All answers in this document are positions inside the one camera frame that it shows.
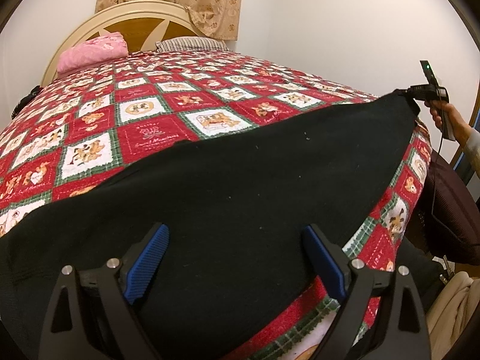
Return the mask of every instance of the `black blanket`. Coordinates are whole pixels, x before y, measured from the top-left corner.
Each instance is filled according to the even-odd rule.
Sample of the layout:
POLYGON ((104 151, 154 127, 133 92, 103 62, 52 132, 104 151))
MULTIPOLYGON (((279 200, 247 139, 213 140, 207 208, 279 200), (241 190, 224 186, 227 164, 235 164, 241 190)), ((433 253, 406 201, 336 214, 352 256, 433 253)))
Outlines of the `black blanket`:
POLYGON ((217 359, 311 282, 299 239, 344 245, 381 198, 418 107, 396 92, 245 133, 177 144, 97 188, 40 207, 0 238, 0 314, 35 359, 61 268, 121 257, 153 222, 170 245, 138 316, 164 359, 217 359))

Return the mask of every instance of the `red quilt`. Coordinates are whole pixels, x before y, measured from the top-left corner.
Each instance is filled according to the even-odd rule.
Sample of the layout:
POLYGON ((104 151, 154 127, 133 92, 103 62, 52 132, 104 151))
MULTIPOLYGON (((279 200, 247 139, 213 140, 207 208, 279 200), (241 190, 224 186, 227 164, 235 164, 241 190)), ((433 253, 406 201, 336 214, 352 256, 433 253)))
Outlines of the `red quilt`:
MULTIPOLYGON (((86 193, 179 140, 239 133, 300 112, 373 100, 233 52, 138 52, 56 80, 0 135, 0 236, 33 209, 86 193)), ((345 245, 349 257, 394 269, 398 241, 430 163, 429 142, 418 123, 390 187, 345 245)), ((320 342, 337 307, 316 280, 225 359, 295 359, 320 342)), ((362 331, 373 323, 377 307, 372 301, 362 331)))

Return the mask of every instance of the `screw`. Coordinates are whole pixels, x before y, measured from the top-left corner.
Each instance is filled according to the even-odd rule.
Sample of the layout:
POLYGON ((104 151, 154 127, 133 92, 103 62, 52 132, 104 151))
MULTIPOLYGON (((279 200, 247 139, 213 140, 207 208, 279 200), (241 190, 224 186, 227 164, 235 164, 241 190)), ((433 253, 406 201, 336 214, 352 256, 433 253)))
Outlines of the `screw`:
POLYGON ((116 258, 109 259, 106 262, 106 265, 108 268, 111 268, 111 269, 117 268, 120 265, 120 260, 116 258))
POLYGON ((71 265, 66 265, 61 269, 61 272, 64 275, 69 275, 74 271, 74 268, 71 265))
POLYGON ((410 273, 410 270, 406 266, 401 265, 398 267, 398 273, 402 276, 407 276, 410 273))
POLYGON ((365 266, 365 263, 360 259, 353 259, 352 260, 352 267, 355 269, 362 269, 365 266))

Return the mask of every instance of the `black bag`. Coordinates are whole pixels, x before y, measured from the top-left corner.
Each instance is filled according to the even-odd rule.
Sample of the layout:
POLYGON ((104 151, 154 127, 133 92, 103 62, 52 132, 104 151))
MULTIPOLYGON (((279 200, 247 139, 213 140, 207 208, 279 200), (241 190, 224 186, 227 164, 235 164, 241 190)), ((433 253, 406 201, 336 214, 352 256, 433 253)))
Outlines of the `black bag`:
POLYGON ((27 104, 30 103, 35 97, 37 97, 42 90, 43 88, 40 88, 40 85, 37 85, 35 88, 32 89, 28 96, 25 96, 23 99, 21 99, 11 113, 11 120, 14 120, 15 117, 20 114, 20 111, 23 110, 27 106, 27 104))

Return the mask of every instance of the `headboard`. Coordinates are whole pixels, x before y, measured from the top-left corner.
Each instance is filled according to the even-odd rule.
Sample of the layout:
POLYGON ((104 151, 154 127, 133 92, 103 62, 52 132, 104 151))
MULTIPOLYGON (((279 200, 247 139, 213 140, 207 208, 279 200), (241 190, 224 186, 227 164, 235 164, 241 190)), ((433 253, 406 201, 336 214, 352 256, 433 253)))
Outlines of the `headboard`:
POLYGON ((42 86, 57 75, 60 54, 81 42, 121 32, 129 52, 155 50, 155 42, 178 36, 205 36, 190 21, 188 11, 181 5, 157 1, 129 1, 107 8, 80 25, 58 48, 42 78, 42 86))

